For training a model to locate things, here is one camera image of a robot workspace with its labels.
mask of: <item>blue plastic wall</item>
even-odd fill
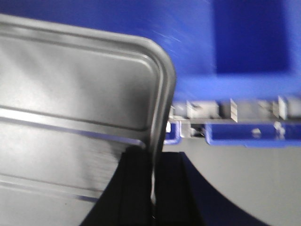
[[[301,90],[299,0],[2,0],[0,12],[154,40],[174,63],[176,101]]]

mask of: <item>gray surface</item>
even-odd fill
[[[212,186],[254,217],[273,226],[300,225],[300,148],[209,146],[196,138],[163,151],[184,151]]]
[[[78,225],[127,146],[161,150],[175,74],[151,40],[0,15],[0,62],[0,225]]]
[[[161,148],[175,75],[151,40],[0,15],[0,61],[0,107],[20,120]]]
[[[48,129],[0,127],[0,225],[79,225],[125,148]]]

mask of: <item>stainless steel tray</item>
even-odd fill
[[[161,151],[174,85],[151,40],[0,15],[0,224],[77,225],[127,146]]]

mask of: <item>gray floor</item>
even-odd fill
[[[196,138],[164,151],[184,151],[217,190],[260,220],[273,226],[300,225],[300,148],[209,146]]]

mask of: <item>metal tray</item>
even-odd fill
[[[0,15],[0,224],[80,223],[127,146],[161,151],[174,86],[149,39]]]

